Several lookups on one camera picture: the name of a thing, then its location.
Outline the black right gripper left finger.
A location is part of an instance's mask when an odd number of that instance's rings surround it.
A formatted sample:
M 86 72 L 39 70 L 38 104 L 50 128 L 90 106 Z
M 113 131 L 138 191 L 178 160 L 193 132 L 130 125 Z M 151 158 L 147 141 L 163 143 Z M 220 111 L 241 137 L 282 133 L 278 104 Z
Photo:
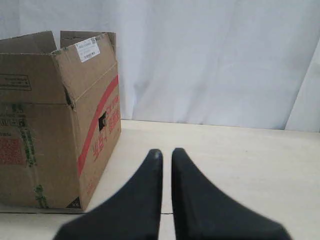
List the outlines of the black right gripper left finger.
M 112 197 L 65 223 L 56 240 L 156 240 L 163 195 L 163 154 L 151 149 L 144 161 Z

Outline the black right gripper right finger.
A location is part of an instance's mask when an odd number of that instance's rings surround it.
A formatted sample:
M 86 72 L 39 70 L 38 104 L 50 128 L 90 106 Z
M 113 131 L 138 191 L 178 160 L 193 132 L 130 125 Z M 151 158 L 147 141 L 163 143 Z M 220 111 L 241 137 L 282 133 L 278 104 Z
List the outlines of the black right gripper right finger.
M 171 157 L 171 201 L 178 240 L 290 240 L 288 231 L 229 197 L 183 148 Z

